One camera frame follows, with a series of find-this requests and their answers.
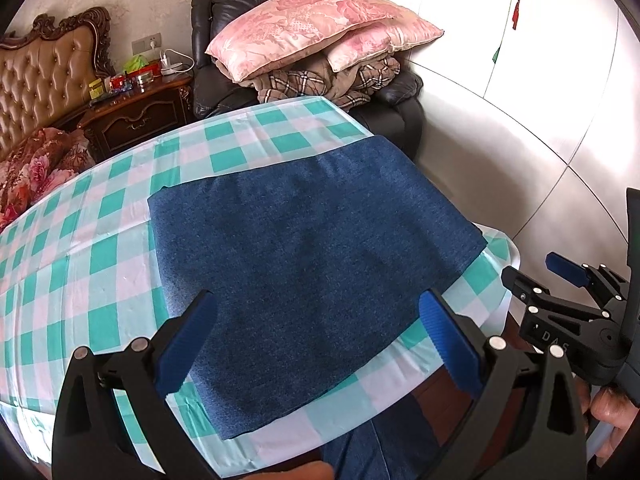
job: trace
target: folded blanket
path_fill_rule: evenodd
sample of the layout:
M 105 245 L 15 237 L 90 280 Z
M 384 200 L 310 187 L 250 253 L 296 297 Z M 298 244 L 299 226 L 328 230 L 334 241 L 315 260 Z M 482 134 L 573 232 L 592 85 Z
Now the folded blanket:
M 389 54 L 334 73 L 325 55 L 319 52 L 240 84 L 254 87 L 261 103 L 312 95 L 324 96 L 343 110 L 350 110 L 371 101 L 373 93 L 399 73 L 400 64 Z
M 383 137 L 148 199 L 162 290 L 218 320 L 191 370 L 222 438 L 333 388 L 449 288 L 486 241 Z

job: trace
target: wall outlet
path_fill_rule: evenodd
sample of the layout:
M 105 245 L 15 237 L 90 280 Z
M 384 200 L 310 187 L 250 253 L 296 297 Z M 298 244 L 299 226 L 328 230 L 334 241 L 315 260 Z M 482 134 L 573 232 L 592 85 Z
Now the wall outlet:
M 132 41 L 131 50 L 133 52 L 133 55 L 135 56 L 136 54 L 151 50 L 152 41 L 156 42 L 156 48 L 160 48 L 162 46 L 162 34 L 157 32 L 156 34 L 152 34 L 151 36 L 147 36 L 146 38 L 142 38 L 141 40 Z

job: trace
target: teal and white checkered sheet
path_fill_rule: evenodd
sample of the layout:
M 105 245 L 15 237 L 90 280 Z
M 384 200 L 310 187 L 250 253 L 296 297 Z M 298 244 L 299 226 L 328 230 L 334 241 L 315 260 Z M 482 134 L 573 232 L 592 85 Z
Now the teal and white checkered sheet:
M 73 350 L 96 353 L 151 337 L 167 319 L 146 199 L 162 186 L 315 156 L 370 136 L 324 98 L 259 105 L 190 124 L 92 168 L 0 236 L 0 414 L 32 458 L 50 463 L 53 414 Z M 482 228 L 488 247 L 444 293 L 486 333 L 502 331 L 500 271 L 513 243 Z M 221 440 L 187 380 L 167 397 L 220 476 L 314 449 L 407 394 L 441 364 L 418 321 L 332 391 L 253 433 Z M 117 395 L 140 458 L 158 467 L 126 395 Z

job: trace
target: human hand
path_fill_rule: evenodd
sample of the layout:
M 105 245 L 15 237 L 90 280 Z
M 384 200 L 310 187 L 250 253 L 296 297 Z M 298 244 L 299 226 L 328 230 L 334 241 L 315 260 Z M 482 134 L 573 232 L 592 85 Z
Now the human hand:
M 575 378 L 578 398 L 582 414 L 591 409 L 591 415 L 601 422 L 608 422 L 614 429 L 603 446 L 596 452 L 596 463 L 602 466 L 613 454 L 618 444 L 622 441 L 626 432 L 638 414 L 636 408 L 625 395 L 612 388 L 601 389 L 591 401 L 590 386 L 582 379 Z M 584 432 L 588 430 L 588 423 L 584 421 Z
M 283 473 L 256 473 L 242 480 L 334 480 L 334 470 L 325 462 L 310 462 Z

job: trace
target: white wardrobe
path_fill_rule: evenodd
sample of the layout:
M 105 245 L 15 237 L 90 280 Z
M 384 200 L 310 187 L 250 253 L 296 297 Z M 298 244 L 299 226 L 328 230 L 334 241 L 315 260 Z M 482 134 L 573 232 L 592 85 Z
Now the white wardrobe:
M 553 294 L 588 301 L 545 269 L 550 251 L 628 277 L 640 43 L 615 2 L 521 0 L 513 30 L 517 0 L 393 1 L 445 30 L 406 54 L 425 83 L 421 170 L 470 220 L 507 233 Z

